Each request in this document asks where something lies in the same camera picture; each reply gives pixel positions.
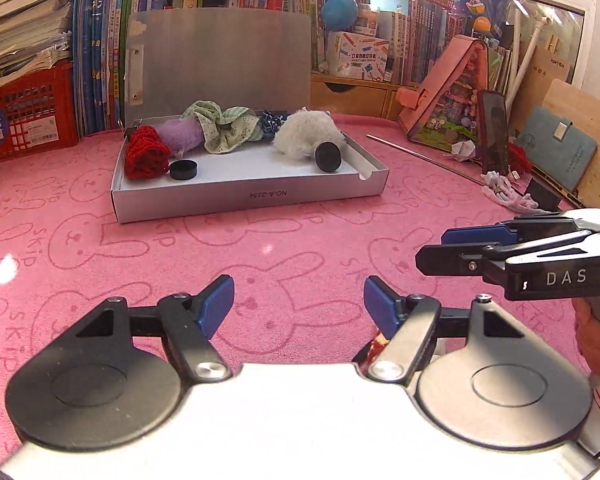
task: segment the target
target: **sunlight spot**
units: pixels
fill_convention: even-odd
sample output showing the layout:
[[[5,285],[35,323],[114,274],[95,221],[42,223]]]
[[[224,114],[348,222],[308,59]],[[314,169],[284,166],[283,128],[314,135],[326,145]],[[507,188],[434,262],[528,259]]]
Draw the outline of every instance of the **sunlight spot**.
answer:
[[[7,254],[0,262],[0,285],[9,283],[13,278],[16,277],[18,272],[18,264],[16,260]]]

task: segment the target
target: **teal notebook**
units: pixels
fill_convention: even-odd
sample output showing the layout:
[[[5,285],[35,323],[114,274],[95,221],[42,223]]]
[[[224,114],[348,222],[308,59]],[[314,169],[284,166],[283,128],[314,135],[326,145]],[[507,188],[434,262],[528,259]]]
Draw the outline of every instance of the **teal notebook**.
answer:
[[[569,191],[576,189],[598,144],[570,120],[536,107],[526,120],[517,144],[526,158]]]

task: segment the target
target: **black round cap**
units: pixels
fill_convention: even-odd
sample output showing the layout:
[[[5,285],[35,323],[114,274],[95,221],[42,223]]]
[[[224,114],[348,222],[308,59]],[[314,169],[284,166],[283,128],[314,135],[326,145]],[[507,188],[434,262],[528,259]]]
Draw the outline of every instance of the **black round cap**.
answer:
[[[191,180],[198,174],[198,165],[193,160],[176,160],[169,165],[169,175],[173,180]]]
[[[342,163],[339,147],[333,142],[323,142],[315,149],[315,163],[325,173],[333,173]]]

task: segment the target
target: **smartphone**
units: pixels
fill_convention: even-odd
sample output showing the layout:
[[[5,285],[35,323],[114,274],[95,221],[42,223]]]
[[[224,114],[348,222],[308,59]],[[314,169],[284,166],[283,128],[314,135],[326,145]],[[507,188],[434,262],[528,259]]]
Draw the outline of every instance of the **smartphone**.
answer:
[[[478,142],[482,172],[509,174],[509,123],[504,95],[491,90],[478,92]]]

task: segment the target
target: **screw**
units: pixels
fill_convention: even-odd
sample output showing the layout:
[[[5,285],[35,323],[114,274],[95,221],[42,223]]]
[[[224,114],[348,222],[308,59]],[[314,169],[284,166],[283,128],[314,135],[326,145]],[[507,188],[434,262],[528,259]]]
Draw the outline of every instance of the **screw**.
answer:
[[[222,363],[208,362],[200,363],[196,366],[196,375],[201,379],[220,380],[228,372],[226,366]]]
[[[404,375],[404,368],[391,361],[378,361],[369,368],[369,374],[382,382],[397,381]]]

